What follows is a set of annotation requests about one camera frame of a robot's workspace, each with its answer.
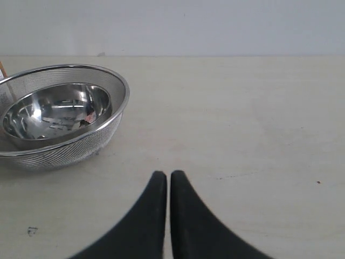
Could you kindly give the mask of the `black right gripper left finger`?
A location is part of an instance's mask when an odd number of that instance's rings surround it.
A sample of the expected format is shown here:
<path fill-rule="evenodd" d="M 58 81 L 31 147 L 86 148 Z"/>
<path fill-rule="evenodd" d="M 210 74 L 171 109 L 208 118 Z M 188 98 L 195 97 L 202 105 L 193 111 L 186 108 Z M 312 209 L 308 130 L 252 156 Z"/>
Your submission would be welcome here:
<path fill-rule="evenodd" d="M 163 258 L 167 177 L 151 175 L 128 213 L 104 236 L 73 258 Z"/>

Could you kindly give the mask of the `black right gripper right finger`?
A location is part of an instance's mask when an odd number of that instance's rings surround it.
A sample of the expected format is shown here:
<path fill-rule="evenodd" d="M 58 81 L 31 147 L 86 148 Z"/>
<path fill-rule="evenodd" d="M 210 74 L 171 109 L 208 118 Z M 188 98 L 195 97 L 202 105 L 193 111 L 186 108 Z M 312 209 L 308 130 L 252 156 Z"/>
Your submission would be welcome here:
<path fill-rule="evenodd" d="M 170 235 L 174 258 L 270 258 L 225 226 L 180 170 L 170 178 Z"/>

